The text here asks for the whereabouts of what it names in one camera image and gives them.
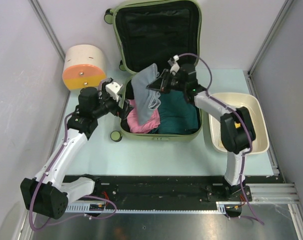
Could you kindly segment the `green hard shell suitcase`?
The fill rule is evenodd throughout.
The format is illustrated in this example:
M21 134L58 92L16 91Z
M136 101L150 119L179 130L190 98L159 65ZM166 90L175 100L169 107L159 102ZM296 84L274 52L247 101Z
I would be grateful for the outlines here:
M106 10L121 53L119 68L132 75L157 65L157 74L169 68L176 54L184 64L198 63L202 13L195 0L127 0Z

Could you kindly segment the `yellow cloth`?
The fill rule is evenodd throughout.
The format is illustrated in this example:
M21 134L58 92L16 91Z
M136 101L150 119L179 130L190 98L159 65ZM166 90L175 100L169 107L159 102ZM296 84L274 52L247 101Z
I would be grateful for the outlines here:
M221 121L218 146L232 152L237 146L236 138L240 134L240 130L241 124L235 122L234 120Z

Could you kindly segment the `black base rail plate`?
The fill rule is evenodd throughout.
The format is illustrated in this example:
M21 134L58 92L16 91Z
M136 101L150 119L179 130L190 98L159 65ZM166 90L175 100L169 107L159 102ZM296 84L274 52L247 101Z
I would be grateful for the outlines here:
M202 211L216 202L251 201L254 184L282 184L280 176L247 176L243 187L228 187L223 176L94 176L92 196L105 197L119 211Z

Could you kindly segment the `round cream drawer cabinet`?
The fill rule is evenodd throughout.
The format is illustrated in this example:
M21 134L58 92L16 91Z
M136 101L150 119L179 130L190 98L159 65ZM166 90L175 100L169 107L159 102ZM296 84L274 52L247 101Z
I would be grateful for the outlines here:
M68 90L97 87L106 78L106 58L98 47L79 44L67 50L62 80Z

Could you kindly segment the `white plastic tray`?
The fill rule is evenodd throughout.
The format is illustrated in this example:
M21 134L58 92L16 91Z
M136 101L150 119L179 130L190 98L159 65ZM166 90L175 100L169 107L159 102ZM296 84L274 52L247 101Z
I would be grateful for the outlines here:
M216 99L231 105L236 108L246 107L253 123L256 133L256 139L252 143L251 155L265 153L270 146L268 131L266 128L265 118L256 97L246 93L238 92L219 92L212 95ZM217 152L226 153L221 141L221 127L220 123L213 116L208 116L209 129L212 140L212 145Z

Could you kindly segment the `grey blue cloth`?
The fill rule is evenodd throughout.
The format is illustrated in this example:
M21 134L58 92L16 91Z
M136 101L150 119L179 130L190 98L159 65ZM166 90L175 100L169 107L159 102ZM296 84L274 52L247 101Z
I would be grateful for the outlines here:
M161 104L160 93L146 88L158 75L158 67L155 63L152 63L136 73L131 79L139 125L146 124Z

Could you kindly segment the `dark teal cloth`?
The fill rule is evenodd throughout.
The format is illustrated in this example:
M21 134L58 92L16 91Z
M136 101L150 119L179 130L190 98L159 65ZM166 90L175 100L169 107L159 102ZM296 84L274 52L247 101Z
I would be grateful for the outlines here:
M186 102L182 92L172 90L170 93L162 93L159 99L158 134L191 135L199 129L198 111Z

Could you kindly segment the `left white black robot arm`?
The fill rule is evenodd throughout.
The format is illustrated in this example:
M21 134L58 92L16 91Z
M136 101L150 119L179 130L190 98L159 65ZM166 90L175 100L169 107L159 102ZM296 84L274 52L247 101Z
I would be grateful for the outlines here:
M68 204L89 197L98 199L102 187L98 178L89 174L64 183L66 172L80 149L98 127L99 118L112 114L124 120L132 110L128 100L120 106L122 86L105 82L100 89L85 87L80 90L78 104L64 119L64 136L42 169L32 178L24 178L20 189L26 209L51 219L59 219Z

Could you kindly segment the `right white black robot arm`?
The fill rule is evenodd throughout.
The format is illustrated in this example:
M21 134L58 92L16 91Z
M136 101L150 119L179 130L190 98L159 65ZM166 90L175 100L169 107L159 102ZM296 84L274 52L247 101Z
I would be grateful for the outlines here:
M253 150L256 132L249 110L236 108L209 93L208 88L199 84L196 68L183 64L178 70L164 69L147 89L168 94L170 91L183 93L187 103L208 113L220 124L220 139L227 150L227 165L221 189L228 201L235 200L244 189L244 168L246 156Z

